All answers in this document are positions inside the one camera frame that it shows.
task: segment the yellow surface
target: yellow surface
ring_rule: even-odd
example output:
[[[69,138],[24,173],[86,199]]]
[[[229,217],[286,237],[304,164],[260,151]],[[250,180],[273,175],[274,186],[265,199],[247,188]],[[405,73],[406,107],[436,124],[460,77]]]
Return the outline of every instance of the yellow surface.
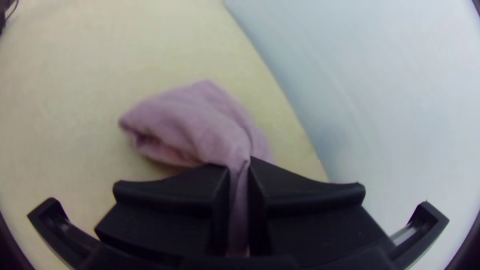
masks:
[[[119,179],[174,171],[117,127],[146,96],[210,78],[251,112],[279,166],[325,181],[282,91],[221,0],[23,0],[0,37],[0,209],[37,269],[65,269],[26,214],[57,198],[94,235]]]

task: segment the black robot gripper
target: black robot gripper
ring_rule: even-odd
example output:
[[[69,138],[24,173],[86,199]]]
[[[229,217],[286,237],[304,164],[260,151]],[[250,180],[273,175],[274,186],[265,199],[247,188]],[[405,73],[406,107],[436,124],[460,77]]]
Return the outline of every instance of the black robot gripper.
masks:
[[[49,198],[28,214],[77,270],[397,270],[409,267],[449,220],[420,203],[387,236],[362,207],[359,183],[322,183],[252,157],[248,172],[249,257],[226,256],[229,170],[205,165],[148,182],[118,181],[116,204],[95,228],[70,223]]]

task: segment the pink fabric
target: pink fabric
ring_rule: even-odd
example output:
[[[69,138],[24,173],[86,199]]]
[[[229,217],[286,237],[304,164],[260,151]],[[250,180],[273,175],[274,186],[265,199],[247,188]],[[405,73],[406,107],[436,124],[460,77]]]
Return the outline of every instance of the pink fabric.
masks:
[[[250,156],[272,163],[267,139],[233,97],[204,80],[150,97],[120,119],[145,156],[167,164],[205,163],[230,170],[228,253],[245,255]]]

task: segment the cloth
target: cloth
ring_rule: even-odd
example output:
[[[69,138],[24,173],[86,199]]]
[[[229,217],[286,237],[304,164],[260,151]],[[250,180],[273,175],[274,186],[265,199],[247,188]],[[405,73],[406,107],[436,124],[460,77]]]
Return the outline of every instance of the cloth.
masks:
[[[228,254],[248,248],[247,175],[250,156],[273,162],[268,142],[242,105],[204,80],[150,97],[119,121],[145,156],[167,164],[206,163],[230,170]]]

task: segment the white surface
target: white surface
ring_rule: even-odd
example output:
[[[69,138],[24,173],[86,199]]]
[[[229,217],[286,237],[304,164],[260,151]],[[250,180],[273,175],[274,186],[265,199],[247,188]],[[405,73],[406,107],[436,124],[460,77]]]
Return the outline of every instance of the white surface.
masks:
[[[120,115],[203,78],[246,107],[279,166],[326,180],[287,99],[221,0],[20,1],[0,37],[0,209],[35,269],[66,266],[27,213],[55,197],[94,236],[115,203],[114,182],[174,173],[130,147]]]
[[[470,0],[227,0],[334,182],[386,233],[428,200],[444,268],[480,207],[480,18]]]

